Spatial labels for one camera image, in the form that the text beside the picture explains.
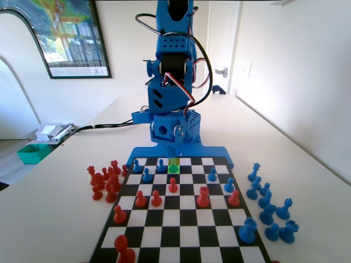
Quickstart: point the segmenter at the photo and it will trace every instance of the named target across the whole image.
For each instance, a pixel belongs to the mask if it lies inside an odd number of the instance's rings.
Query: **blue chess piece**
[[[258,205],[260,207],[264,208],[266,205],[270,204],[271,197],[272,197],[272,193],[271,193],[270,189],[268,189],[267,192],[265,193],[264,197],[262,197],[258,200]]]
[[[254,163],[254,164],[253,164],[253,167],[252,167],[253,171],[252,171],[251,174],[249,174],[249,175],[247,176],[247,178],[249,179],[249,181],[253,182],[253,181],[256,180],[257,171],[259,170],[260,167],[261,167],[261,165],[259,165],[259,163]]]
[[[152,180],[152,175],[149,174],[149,169],[148,168],[145,168],[144,169],[144,175],[143,175],[143,181],[144,182],[150,182]]]
[[[234,178],[230,177],[228,178],[228,182],[224,185],[224,189],[228,192],[228,193],[232,193],[234,191]]]
[[[298,229],[298,224],[293,220],[289,220],[285,223],[285,227],[279,229],[279,236],[284,242],[291,244],[295,241],[294,233]]]
[[[276,211],[276,206],[273,204],[267,204],[264,210],[259,213],[259,218],[266,225],[271,225],[274,222],[273,214]]]
[[[284,220],[288,220],[290,218],[290,213],[288,211],[289,207],[292,206],[292,199],[287,198],[284,201],[284,206],[283,207],[278,207],[276,210],[277,216]]]
[[[157,171],[164,173],[167,170],[167,167],[163,165],[163,160],[160,159],[160,165],[157,167]]]
[[[139,165],[139,161],[137,159],[135,159],[134,160],[133,172],[140,173],[141,170],[142,170],[142,167]]]
[[[267,227],[264,231],[265,236],[271,240],[271,241],[277,241],[279,236],[278,236],[278,229],[279,226],[276,223],[273,223],[271,227]]]
[[[261,190],[259,190],[259,193],[262,194],[263,196],[265,196],[265,193],[267,192],[267,190],[269,189],[270,187],[270,183],[266,182],[264,184],[264,187],[261,188]]]
[[[214,167],[211,168],[211,173],[208,175],[207,177],[209,179],[209,181],[214,182],[217,179],[216,176],[216,169]]]
[[[252,188],[246,191],[246,195],[248,198],[252,199],[252,200],[256,200],[258,197],[258,193],[256,192],[256,187],[257,184],[259,183],[259,181],[255,180],[252,183]]]
[[[247,218],[244,222],[244,226],[239,228],[239,237],[246,243],[251,244],[254,242],[254,232],[257,229],[257,223],[252,218]]]

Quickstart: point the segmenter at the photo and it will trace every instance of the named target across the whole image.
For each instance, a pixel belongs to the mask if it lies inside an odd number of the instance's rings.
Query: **white square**
[[[217,174],[229,174],[228,167],[226,165],[215,165]]]
[[[114,242],[116,237],[119,235],[124,235],[126,232],[126,227],[109,227],[105,235],[104,241],[101,248],[114,248]]]
[[[131,216],[129,217],[129,226],[145,226],[147,210],[132,210]]]
[[[180,227],[180,247],[199,247],[199,232],[197,226]]]
[[[141,181],[141,174],[131,174],[129,175],[127,185],[139,185]]]
[[[201,158],[203,165],[214,165],[212,158]]]
[[[240,251],[245,263],[265,263],[259,247],[240,247]]]
[[[224,196],[210,196],[212,209],[227,209]]]
[[[190,158],[180,158],[179,163],[180,163],[180,165],[191,165],[191,159]]]
[[[238,247],[234,228],[232,226],[216,226],[220,247]]]
[[[132,210],[135,202],[135,196],[121,196],[118,204],[122,210]]]
[[[193,174],[204,174],[205,171],[203,171],[203,166],[202,165],[192,165],[191,166],[191,172]]]
[[[181,209],[196,209],[194,196],[180,196]]]
[[[154,185],[165,185],[167,183],[167,174],[155,174]]]
[[[215,226],[212,210],[197,209],[196,210],[198,226]]]
[[[138,191],[143,192],[143,196],[151,196],[152,185],[139,185]]]
[[[233,226],[243,226],[247,216],[243,209],[228,209]]]
[[[220,249],[215,247],[201,247],[201,262],[202,263],[214,263],[214,262],[222,262],[222,256],[220,254]]]
[[[163,226],[180,226],[180,211],[176,209],[163,212]]]
[[[141,248],[159,248],[161,246],[161,226],[147,226],[144,228]]]
[[[180,248],[160,248],[160,259],[162,263],[179,263]]]
[[[193,175],[192,174],[181,174],[180,175],[180,184],[193,184]]]

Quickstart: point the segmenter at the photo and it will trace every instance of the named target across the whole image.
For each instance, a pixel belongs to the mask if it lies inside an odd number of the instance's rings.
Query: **white table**
[[[119,98],[92,123],[119,123],[147,104],[146,96]],[[351,188],[233,96],[211,95],[196,107],[204,145],[225,146],[244,192],[259,162],[270,182],[272,204],[293,199],[300,226],[292,245],[266,239],[257,201],[243,194],[272,260],[350,262]],[[151,146],[149,125],[82,131],[56,149],[28,176],[0,192],[0,262],[88,262],[112,204],[93,201],[89,165],[101,170],[125,163],[136,146]],[[275,217],[280,226],[283,220]]]

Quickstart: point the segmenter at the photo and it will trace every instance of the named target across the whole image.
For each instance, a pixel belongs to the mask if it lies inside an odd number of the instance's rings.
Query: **black square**
[[[154,192],[154,190],[158,190],[158,195],[159,196],[166,195],[166,186],[167,185],[153,185],[151,194]]]
[[[180,209],[179,196],[165,196],[165,209]]]
[[[181,196],[193,196],[194,195],[194,185],[179,185]]]
[[[179,226],[167,226],[162,228],[161,247],[180,247]]]
[[[191,165],[202,165],[201,157],[191,157]]]
[[[194,184],[205,184],[206,177],[204,174],[193,174],[193,183]]]
[[[213,218],[216,226],[232,226],[230,215],[227,209],[213,209]]]
[[[191,166],[189,165],[181,165],[180,166],[180,174],[192,174]]]
[[[222,196],[223,191],[220,184],[207,184],[209,196]]]
[[[215,226],[198,226],[201,247],[218,247],[218,237]]]
[[[129,248],[140,248],[143,239],[144,227],[127,227],[124,235],[128,240]]]
[[[136,196],[139,185],[124,185],[122,189],[122,195],[124,196]]]
[[[180,262],[201,263],[200,248],[180,248]]]
[[[180,226],[197,226],[196,210],[180,210]]]
[[[244,263],[240,248],[220,248],[223,263]]]
[[[160,248],[140,248],[138,263],[158,263],[159,256]]]
[[[145,226],[162,226],[163,210],[148,210]]]

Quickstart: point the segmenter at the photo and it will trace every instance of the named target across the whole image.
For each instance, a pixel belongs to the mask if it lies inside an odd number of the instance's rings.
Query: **red pawn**
[[[240,204],[238,190],[233,191],[233,194],[228,198],[228,203],[231,204],[233,207],[236,207]]]
[[[201,186],[200,195],[197,197],[196,202],[201,207],[207,207],[210,203],[210,199],[208,199],[208,188],[206,186]]]
[[[113,203],[117,198],[117,194],[112,191],[111,185],[107,185],[106,190],[107,190],[107,196],[105,197],[106,202]]]
[[[151,204],[154,207],[159,207],[162,204],[162,198],[158,195],[158,190],[154,190],[152,192],[152,195],[154,196],[151,200]]]
[[[139,190],[137,192],[137,200],[135,201],[135,204],[137,205],[137,207],[143,207],[144,205],[146,205],[146,197],[143,196],[143,192],[141,190]]]
[[[127,173],[128,173],[127,166],[124,164],[124,165],[122,165],[122,168],[123,168],[122,176],[123,176],[123,177],[126,177],[126,175],[127,175]]]
[[[119,175],[121,173],[121,168],[118,167],[118,161],[111,161],[111,166],[114,168],[114,172],[116,175]]]
[[[116,224],[123,223],[127,218],[127,213],[123,211],[119,205],[115,206],[114,211],[115,211],[114,222]]]
[[[135,252],[128,247],[127,237],[125,235],[120,235],[115,239],[115,248],[120,254],[120,258],[117,263],[134,263]]]
[[[176,185],[176,179],[174,177],[171,178],[171,184],[168,189],[171,193],[175,193],[178,190],[178,185]]]

